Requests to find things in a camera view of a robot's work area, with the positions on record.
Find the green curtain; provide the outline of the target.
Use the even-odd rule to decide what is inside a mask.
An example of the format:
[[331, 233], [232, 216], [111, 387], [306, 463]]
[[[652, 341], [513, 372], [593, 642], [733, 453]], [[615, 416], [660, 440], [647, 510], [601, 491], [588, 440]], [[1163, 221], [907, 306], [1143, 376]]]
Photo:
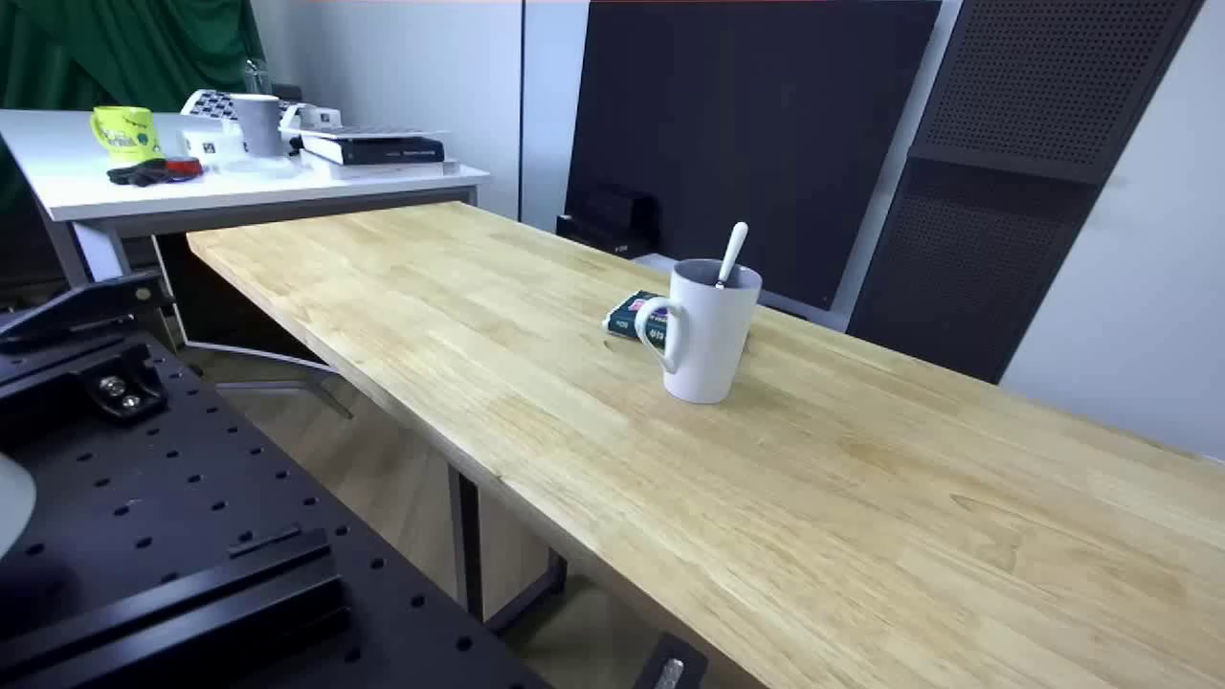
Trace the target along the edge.
[[0, 102], [175, 111], [264, 62], [250, 0], [0, 0]]

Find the grey mug on desk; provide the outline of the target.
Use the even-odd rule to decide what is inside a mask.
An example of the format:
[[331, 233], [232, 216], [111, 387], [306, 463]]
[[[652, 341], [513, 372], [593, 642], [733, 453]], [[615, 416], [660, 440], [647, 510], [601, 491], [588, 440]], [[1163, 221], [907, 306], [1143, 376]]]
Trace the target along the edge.
[[283, 158], [278, 99], [269, 90], [232, 90], [232, 120], [250, 158]]

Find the yellow green cup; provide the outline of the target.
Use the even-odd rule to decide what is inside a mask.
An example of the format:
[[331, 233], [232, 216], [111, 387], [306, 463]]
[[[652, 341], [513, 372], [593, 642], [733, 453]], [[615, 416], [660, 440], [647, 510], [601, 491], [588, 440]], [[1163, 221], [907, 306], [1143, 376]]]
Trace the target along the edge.
[[161, 153], [158, 122], [149, 106], [96, 106], [89, 113], [96, 145], [115, 164], [143, 164]]

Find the black red tool on desk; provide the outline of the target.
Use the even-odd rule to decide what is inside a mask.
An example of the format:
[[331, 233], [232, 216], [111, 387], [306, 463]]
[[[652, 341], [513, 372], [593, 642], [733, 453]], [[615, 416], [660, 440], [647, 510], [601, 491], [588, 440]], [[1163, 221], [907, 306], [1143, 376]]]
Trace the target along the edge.
[[203, 164], [197, 158], [149, 158], [130, 167], [107, 167], [111, 185], [135, 185], [135, 186], [183, 185], [183, 180], [199, 180], [199, 176], [203, 176]]

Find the green tissue packet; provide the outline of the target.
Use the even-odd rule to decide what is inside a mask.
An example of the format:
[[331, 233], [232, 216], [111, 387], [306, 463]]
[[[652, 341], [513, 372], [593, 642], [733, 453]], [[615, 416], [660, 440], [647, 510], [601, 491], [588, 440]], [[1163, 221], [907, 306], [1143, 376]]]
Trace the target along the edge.
[[656, 291], [630, 291], [630, 293], [624, 293], [624, 298], [604, 314], [601, 327], [604, 327], [614, 337], [629, 337], [629, 341], [662, 350], [662, 343], [667, 343], [667, 314], [662, 314], [662, 309], [647, 319], [647, 328], [645, 328], [645, 334], [634, 328], [641, 306], [652, 302], [652, 298], [660, 298], [660, 293], [656, 293]]

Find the dark perforated panel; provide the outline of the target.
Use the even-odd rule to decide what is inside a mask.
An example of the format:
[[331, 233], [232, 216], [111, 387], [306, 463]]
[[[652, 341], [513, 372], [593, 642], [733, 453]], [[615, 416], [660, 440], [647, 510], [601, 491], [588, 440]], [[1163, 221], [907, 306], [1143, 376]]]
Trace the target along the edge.
[[849, 334], [1001, 383], [1207, 0], [966, 0]]

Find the white ceramic mug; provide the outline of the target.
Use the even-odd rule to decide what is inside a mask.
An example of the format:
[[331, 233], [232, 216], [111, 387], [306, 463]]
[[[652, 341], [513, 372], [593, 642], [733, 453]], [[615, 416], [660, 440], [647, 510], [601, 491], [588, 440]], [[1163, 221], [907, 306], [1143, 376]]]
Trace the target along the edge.
[[733, 393], [757, 293], [762, 274], [745, 263], [720, 284], [716, 259], [676, 259], [669, 293], [634, 309], [634, 334], [647, 334], [656, 314], [667, 319], [662, 387], [674, 398], [725, 401]]

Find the white handled metal spoon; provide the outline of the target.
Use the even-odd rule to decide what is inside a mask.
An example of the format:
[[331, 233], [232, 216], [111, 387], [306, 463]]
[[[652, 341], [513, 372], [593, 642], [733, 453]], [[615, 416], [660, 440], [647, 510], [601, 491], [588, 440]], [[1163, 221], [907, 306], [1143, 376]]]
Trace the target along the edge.
[[716, 287], [725, 291], [734, 274], [734, 263], [738, 263], [738, 254], [745, 245], [745, 233], [749, 226], [745, 221], [734, 221], [733, 233], [729, 233], [729, 245], [725, 245], [725, 258], [720, 258], [720, 273], [716, 273]]

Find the dark partition panel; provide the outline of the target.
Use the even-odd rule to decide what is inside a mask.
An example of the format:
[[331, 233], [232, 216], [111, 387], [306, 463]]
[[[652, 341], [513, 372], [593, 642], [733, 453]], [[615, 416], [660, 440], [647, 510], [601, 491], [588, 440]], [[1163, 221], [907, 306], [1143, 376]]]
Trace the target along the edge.
[[716, 258], [823, 306], [941, 0], [593, 0], [558, 231]]

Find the white side desk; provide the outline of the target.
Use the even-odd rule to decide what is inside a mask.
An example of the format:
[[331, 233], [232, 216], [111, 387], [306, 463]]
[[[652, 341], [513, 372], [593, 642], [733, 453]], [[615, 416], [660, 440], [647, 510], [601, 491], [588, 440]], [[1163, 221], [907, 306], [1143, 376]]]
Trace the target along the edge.
[[126, 274], [126, 238], [434, 199], [474, 204], [485, 185], [482, 167], [456, 162], [338, 167], [319, 158], [239, 158], [199, 180], [135, 186], [107, 180], [107, 153], [84, 111], [0, 111], [0, 139], [37, 199], [69, 284]]

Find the white checkered object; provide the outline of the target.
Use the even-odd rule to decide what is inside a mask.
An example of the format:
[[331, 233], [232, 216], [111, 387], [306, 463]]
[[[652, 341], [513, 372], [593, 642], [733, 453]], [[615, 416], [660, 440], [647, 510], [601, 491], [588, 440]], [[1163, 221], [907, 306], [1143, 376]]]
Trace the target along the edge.
[[183, 99], [180, 113], [188, 120], [183, 145], [207, 167], [240, 158], [240, 130], [239, 130], [232, 99], [225, 90], [197, 89]]

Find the black perforated breadboard base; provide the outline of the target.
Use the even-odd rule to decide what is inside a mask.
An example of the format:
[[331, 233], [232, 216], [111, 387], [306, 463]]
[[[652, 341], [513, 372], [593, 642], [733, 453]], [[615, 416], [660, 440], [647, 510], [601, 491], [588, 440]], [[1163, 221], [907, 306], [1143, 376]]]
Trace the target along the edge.
[[4, 319], [0, 689], [542, 689], [197, 379], [149, 274]]

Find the black book on desk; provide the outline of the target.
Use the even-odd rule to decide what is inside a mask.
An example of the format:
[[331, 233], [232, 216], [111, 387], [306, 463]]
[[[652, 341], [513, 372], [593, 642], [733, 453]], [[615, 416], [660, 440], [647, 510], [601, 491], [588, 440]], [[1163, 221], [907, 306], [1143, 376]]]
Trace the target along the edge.
[[435, 139], [392, 139], [392, 135], [303, 135], [303, 150], [331, 164], [434, 164], [444, 162]]

